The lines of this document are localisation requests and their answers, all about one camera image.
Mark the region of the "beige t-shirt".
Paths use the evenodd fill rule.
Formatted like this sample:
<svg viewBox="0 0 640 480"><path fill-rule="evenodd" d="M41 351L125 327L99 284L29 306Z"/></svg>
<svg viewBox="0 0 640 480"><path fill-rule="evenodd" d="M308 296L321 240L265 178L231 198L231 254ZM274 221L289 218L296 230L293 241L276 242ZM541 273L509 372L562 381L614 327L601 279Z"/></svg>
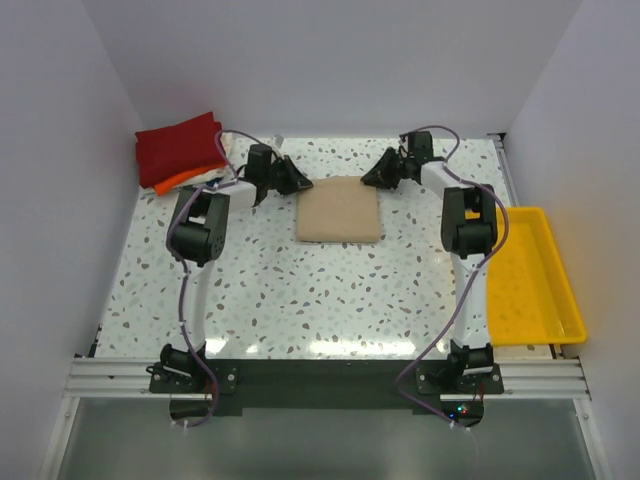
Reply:
<svg viewBox="0 0 640 480"><path fill-rule="evenodd" d="M297 195L297 241L374 244L380 237L378 191L359 177L316 179Z"/></svg>

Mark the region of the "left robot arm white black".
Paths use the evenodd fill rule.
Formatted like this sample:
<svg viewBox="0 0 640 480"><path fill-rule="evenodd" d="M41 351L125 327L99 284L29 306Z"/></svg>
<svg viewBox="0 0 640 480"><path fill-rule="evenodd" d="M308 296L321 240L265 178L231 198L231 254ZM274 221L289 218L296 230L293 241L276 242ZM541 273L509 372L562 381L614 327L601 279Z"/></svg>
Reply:
<svg viewBox="0 0 640 480"><path fill-rule="evenodd" d="M224 178L184 188L178 196L165 245L183 268L178 297L179 337L167 343L160 362L150 371L156 382L199 392L216 384L205 365L204 317L186 311L186 293L191 268L208 277L223 253L230 215L258 206L274 190L283 196L309 190L308 179L287 155L264 143L250 146L247 163Z"/></svg>

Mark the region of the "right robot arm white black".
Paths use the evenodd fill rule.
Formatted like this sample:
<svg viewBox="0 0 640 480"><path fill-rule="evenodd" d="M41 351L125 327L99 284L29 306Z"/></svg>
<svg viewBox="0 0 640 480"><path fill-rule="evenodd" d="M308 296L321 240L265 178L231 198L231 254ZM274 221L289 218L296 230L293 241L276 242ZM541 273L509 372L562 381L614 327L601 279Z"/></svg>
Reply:
<svg viewBox="0 0 640 480"><path fill-rule="evenodd" d="M498 238L497 214L505 211L493 187L465 179L449 166L452 153L435 155L430 127L399 137L361 177L361 182L390 190L412 180L442 201L440 238L454 269L456 307L445 332L449 352L438 372L427 375L440 390L469 392L494 368L488 327L488 269L504 245Z"/></svg>

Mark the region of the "folded white blue t-shirt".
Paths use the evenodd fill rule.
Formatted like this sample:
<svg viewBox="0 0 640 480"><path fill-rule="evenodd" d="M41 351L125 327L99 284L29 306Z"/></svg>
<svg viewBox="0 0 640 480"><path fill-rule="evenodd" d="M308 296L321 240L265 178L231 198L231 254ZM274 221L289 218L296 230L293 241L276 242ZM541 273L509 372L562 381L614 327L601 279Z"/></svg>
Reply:
<svg viewBox="0 0 640 480"><path fill-rule="evenodd" d="M202 184L202 187L205 190L215 191L215 190L218 190L219 187L221 185L223 185L223 184L224 184L224 178L223 177L216 177L216 178L213 178L213 179L211 179L209 181L204 182Z"/></svg>

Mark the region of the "folded red t-shirt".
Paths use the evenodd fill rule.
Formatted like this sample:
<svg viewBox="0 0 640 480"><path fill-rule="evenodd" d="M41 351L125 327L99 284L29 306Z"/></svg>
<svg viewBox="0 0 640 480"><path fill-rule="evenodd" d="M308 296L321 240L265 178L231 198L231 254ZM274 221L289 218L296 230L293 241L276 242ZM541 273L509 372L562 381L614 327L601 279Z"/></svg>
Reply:
<svg viewBox="0 0 640 480"><path fill-rule="evenodd" d="M212 112L176 125L135 133L139 184L150 188L198 168L226 165L215 135L222 130Z"/></svg>

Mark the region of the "folded orange t-shirt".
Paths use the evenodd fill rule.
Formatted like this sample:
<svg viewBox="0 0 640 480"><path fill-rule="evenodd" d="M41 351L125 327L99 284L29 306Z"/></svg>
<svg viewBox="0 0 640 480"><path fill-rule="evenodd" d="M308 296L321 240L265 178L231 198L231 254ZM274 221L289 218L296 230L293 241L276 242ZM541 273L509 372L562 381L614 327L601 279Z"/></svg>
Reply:
<svg viewBox="0 0 640 480"><path fill-rule="evenodd" d="M153 190L156 195L164 196L173 189L207 183L212 180L223 178L225 174L225 168L199 167L174 175L154 185Z"/></svg>

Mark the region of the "yellow plastic tray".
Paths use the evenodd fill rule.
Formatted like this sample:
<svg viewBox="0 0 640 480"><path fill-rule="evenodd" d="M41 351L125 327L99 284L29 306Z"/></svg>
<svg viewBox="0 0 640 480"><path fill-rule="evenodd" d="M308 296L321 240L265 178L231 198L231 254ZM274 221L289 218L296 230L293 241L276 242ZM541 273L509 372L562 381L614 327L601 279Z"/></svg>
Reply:
<svg viewBox="0 0 640 480"><path fill-rule="evenodd" d="M489 263L492 344L586 342L587 329L544 210L509 207L507 216L507 241Z"/></svg>

